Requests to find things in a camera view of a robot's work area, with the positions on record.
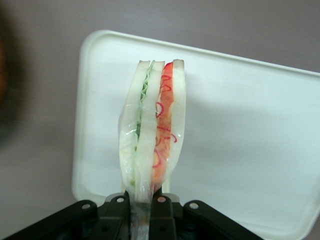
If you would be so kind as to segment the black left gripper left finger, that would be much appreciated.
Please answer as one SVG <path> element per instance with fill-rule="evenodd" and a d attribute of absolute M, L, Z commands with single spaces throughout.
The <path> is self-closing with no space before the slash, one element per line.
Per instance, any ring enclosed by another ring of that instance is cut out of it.
<path fill-rule="evenodd" d="M 78 201 L 32 225 L 25 240 L 127 240 L 130 199 L 125 192 L 108 196 L 101 206 Z"/>

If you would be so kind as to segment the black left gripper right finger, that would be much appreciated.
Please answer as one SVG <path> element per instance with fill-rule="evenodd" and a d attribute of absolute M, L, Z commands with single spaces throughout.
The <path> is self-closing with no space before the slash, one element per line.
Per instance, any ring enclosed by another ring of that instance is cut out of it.
<path fill-rule="evenodd" d="M 200 200 L 181 205 L 159 189 L 152 198 L 150 240 L 260 240 L 261 237 Z"/>

